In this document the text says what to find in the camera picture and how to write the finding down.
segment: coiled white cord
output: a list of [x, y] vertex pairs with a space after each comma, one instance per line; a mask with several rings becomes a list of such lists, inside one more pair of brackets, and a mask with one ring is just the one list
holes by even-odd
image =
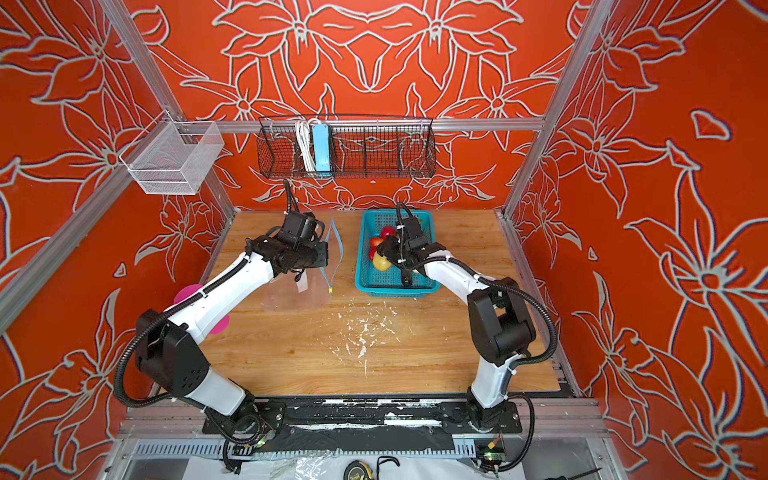
[[316, 168], [315, 159], [312, 158], [312, 150], [310, 145], [310, 123], [319, 124], [320, 121], [316, 118], [310, 118], [308, 121], [296, 121], [296, 141], [299, 142], [301, 158], [304, 160], [304, 169], [308, 172], [314, 172]]

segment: floral wallpaper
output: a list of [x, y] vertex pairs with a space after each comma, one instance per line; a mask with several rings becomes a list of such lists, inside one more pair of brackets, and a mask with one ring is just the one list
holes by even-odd
[[[431, 118], [544, 114], [589, 1], [127, 0], [190, 119], [366, 113]], [[235, 205], [282, 208], [252, 134], [227, 135], [216, 172]], [[338, 209], [493, 208], [531, 132], [438, 135], [430, 180], [298, 180], [300, 201]]]
[[515, 214], [630, 478], [765, 478], [768, 9], [614, 3]]
[[[160, 108], [91, 0], [3, 2], [0, 84], [2, 288]], [[224, 224], [206, 187], [129, 186], [0, 336], [0, 478], [96, 478], [124, 418], [111, 375], [136, 319], [200, 280]]]

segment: white mesh basket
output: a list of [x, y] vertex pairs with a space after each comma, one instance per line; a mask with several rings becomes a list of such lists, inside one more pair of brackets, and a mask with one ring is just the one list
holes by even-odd
[[194, 195], [224, 146], [211, 122], [196, 144], [185, 143], [173, 123], [158, 125], [149, 145], [125, 166], [145, 193]]

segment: blue basket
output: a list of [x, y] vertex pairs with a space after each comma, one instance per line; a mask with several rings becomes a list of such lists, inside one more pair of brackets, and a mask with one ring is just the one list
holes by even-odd
[[[413, 210], [422, 224], [424, 234], [431, 242], [435, 241], [435, 221], [432, 214], [423, 210]], [[397, 221], [397, 213], [394, 210], [368, 210], [362, 214], [360, 224], [360, 245], [357, 248], [357, 268], [355, 268], [355, 286], [361, 292], [370, 296], [396, 297], [396, 298], [422, 298], [428, 293], [434, 293], [440, 288], [440, 284], [423, 276], [421, 273], [413, 273], [413, 286], [405, 288], [400, 281], [400, 270], [391, 266], [386, 272], [379, 272], [373, 268], [373, 262], [368, 260], [370, 240], [381, 234], [382, 228], [394, 227]]]

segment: wooden tabletop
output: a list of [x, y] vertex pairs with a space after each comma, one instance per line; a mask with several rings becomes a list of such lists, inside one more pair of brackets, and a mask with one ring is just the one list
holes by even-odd
[[[432, 214], [437, 241], [454, 256], [481, 273], [518, 280], [493, 211]], [[333, 294], [318, 270], [301, 294], [293, 275], [259, 288], [230, 313], [226, 330], [201, 345], [211, 365], [261, 396], [466, 392], [479, 359], [466, 305], [445, 287], [419, 300], [360, 292], [355, 265], [362, 213], [315, 215], [326, 225], [332, 217], [343, 242]], [[282, 222], [281, 212], [237, 214], [214, 275], [243, 251], [246, 237]], [[333, 245], [329, 255], [333, 265], [339, 255]], [[530, 351], [544, 351], [540, 339]], [[559, 385], [550, 362], [543, 362], [520, 367], [510, 390], [556, 391]]]

